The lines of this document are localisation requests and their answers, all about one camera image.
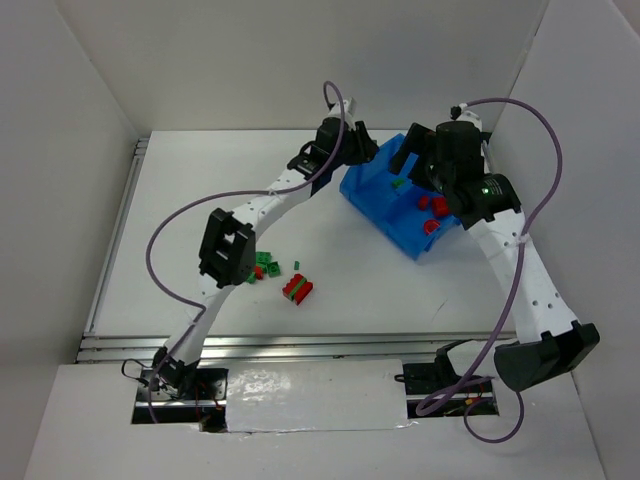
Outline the small red irregular lego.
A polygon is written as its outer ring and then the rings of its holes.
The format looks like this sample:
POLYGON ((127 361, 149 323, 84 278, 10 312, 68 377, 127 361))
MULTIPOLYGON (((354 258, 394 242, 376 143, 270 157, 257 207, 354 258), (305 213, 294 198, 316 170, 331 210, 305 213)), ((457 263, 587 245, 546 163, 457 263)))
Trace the small red irregular lego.
POLYGON ((430 198, 428 196, 422 196, 418 202, 418 208, 420 210, 426 210, 429 206, 430 198))

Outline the red square lego brick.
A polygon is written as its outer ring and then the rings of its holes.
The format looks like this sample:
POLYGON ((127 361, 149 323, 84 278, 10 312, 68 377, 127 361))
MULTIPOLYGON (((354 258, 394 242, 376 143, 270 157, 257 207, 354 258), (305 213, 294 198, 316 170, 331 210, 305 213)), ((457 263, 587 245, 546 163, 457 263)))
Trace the red square lego brick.
POLYGON ((444 197, 434 197, 431 200, 431 209, 436 218, 447 217, 450 214, 447 201, 444 197))

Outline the red rounded lego brick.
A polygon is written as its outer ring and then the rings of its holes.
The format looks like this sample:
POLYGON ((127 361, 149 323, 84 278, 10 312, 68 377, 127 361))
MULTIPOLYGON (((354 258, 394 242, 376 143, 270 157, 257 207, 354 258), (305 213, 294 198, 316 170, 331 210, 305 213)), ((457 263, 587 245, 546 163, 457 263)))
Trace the red rounded lego brick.
POLYGON ((423 229, 426 235, 431 235, 436 232, 440 228, 441 224, 436 219, 428 219, 424 225, 423 229))

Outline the green curved four-stud brick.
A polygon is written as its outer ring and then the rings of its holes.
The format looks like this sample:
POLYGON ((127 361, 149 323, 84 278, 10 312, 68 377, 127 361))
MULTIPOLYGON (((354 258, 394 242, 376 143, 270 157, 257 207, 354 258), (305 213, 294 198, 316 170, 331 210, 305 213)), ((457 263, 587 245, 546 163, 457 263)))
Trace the green curved four-stud brick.
POLYGON ((268 251, 256 252, 256 263, 259 265, 268 265, 272 262, 272 254, 268 251))

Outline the green hollow square brick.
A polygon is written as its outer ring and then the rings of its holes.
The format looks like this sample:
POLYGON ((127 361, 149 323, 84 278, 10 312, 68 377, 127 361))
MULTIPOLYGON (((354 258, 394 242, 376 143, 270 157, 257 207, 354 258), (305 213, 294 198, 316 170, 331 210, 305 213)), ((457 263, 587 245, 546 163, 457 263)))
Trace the green hollow square brick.
POLYGON ((282 274, 280 265, 277 261, 273 261, 267 264, 267 274, 270 277, 278 277, 282 274))

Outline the green red lego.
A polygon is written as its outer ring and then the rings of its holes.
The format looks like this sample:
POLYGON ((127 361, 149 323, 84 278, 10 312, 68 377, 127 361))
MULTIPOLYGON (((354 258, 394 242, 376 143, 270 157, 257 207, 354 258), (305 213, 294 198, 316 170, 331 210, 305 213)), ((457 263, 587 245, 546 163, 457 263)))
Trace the green red lego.
POLYGON ((246 282, 249 284, 254 284, 259 280, 263 280, 265 276, 265 269, 262 265, 255 265, 247 277, 246 282))

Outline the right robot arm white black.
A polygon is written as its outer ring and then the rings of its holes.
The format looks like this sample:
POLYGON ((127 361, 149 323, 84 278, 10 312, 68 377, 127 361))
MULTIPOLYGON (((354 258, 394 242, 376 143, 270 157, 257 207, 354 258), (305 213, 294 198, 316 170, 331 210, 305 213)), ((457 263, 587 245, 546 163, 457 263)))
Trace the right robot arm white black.
POLYGON ((496 347, 494 364, 506 386, 522 392, 574 370, 600 341, 562 299, 525 230, 529 217, 511 182, 486 169, 480 129, 449 121, 409 128, 389 169, 417 157, 408 178, 443 196, 451 214, 488 259, 508 300, 516 342, 496 347))

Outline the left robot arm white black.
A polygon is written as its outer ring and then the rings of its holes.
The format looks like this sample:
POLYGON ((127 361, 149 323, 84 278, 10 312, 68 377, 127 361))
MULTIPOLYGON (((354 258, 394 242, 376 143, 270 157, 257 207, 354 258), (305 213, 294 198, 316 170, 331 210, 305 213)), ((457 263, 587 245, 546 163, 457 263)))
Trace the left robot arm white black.
POLYGON ((302 147, 268 189, 248 190, 246 193, 253 198, 232 210, 213 210, 198 250, 198 273, 209 282, 201 301, 184 298, 160 281, 152 266, 152 249, 161 231, 177 216, 233 194, 225 192, 201 198, 161 222, 146 247, 147 272, 163 293, 196 308, 198 313, 154 355, 152 378, 155 381, 175 390, 178 395, 192 390, 204 341, 213 321, 228 295, 254 271, 259 237, 285 213, 329 184, 337 168, 368 163, 378 150, 364 122, 349 123, 338 117, 327 117, 316 131, 315 139, 302 147))

